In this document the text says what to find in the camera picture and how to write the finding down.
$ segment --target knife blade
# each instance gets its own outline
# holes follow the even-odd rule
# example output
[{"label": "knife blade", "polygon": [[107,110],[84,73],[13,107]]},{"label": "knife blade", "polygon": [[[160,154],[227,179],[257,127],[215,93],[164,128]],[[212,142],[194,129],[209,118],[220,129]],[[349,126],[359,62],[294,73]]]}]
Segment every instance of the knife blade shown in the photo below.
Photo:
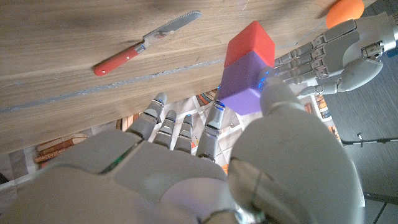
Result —
[{"label": "knife blade", "polygon": [[153,30],[152,32],[146,34],[143,37],[143,41],[139,42],[136,45],[133,45],[126,50],[110,57],[109,59],[97,64],[94,67],[94,74],[97,76],[103,76],[120,65],[124,64],[128,60],[137,56],[139,53],[143,52],[150,44],[153,44],[159,39],[174,33],[179,28],[187,25],[188,23],[198,19],[201,16],[200,11],[192,11],[188,12],[185,15],[182,15],[172,21],[164,24],[163,26]]}]

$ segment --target robotic finger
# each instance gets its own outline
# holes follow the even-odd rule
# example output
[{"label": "robotic finger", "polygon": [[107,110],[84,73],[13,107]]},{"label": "robotic finger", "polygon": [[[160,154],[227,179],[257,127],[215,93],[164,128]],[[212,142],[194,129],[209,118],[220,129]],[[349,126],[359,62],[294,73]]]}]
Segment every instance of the robotic finger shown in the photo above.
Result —
[{"label": "robotic finger", "polygon": [[382,68],[383,63],[379,60],[359,58],[347,65],[337,82],[308,86],[300,92],[300,95],[334,94],[354,90],[372,80]]},{"label": "robotic finger", "polygon": [[182,122],[180,134],[178,135],[174,150],[179,150],[191,154],[192,126],[192,116],[190,114],[187,114],[184,117],[184,121]]},{"label": "robotic finger", "polygon": [[155,125],[159,121],[159,116],[167,101],[165,93],[159,93],[150,103],[148,108],[138,117],[126,132],[134,133],[144,140],[148,140]]},{"label": "robotic finger", "polygon": [[209,159],[213,162],[215,162],[218,135],[225,110],[225,105],[216,100],[217,96],[218,92],[206,119],[205,128],[200,136],[199,146],[196,153],[197,157]]},{"label": "robotic finger", "polygon": [[162,123],[162,127],[160,127],[159,131],[157,132],[153,143],[160,144],[165,146],[167,149],[170,149],[176,117],[177,114],[174,110],[170,110],[167,113],[166,118]]},{"label": "robotic finger", "polygon": [[309,42],[297,49],[294,49],[291,52],[275,59],[275,67],[285,64],[285,63],[291,61],[292,59],[296,59],[297,57],[299,57],[305,53],[309,53],[312,51],[312,49],[313,49],[313,47],[312,47],[311,42]]}]

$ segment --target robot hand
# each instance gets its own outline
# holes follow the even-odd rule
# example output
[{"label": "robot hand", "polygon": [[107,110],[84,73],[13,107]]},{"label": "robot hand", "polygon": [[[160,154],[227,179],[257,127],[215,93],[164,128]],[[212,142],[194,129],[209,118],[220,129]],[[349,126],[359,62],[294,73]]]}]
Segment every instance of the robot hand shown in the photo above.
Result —
[{"label": "robot hand", "polygon": [[334,94],[354,90],[382,69],[378,59],[396,47],[398,13],[363,17],[341,23],[314,41],[275,60],[275,74],[288,84],[341,74],[337,82],[308,86],[301,95]]}]

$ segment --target wooden table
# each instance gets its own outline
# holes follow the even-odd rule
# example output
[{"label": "wooden table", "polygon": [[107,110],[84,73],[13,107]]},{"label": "wooden table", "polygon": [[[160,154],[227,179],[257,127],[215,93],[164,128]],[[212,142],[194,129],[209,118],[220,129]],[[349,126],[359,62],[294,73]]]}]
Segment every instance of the wooden table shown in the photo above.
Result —
[{"label": "wooden table", "polygon": [[[373,0],[364,1],[370,5]],[[45,0],[0,6],[0,154],[218,86],[228,41],[257,20],[276,56],[326,30],[333,0]],[[202,17],[113,72],[96,63],[192,10]]]}]

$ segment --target orange object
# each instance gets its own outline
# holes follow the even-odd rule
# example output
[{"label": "orange object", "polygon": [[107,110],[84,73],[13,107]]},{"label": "orange object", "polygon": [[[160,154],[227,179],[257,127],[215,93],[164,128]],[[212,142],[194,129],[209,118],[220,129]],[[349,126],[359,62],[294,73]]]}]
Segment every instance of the orange object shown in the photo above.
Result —
[{"label": "orange object", "polygon": [[224,68],[254,51],[268,66],[274,67],[275,43],[258,21],[253,21],[228,43]]},{"label": "orange object", "polygon": [[362,16],[365,5],[362,0],[340,0],[329,10],[326,26],[330,29],[337,24]]},{"label": "orange object", "polygon": [[228,174],[228,164],[222,166],[224,172]]}]

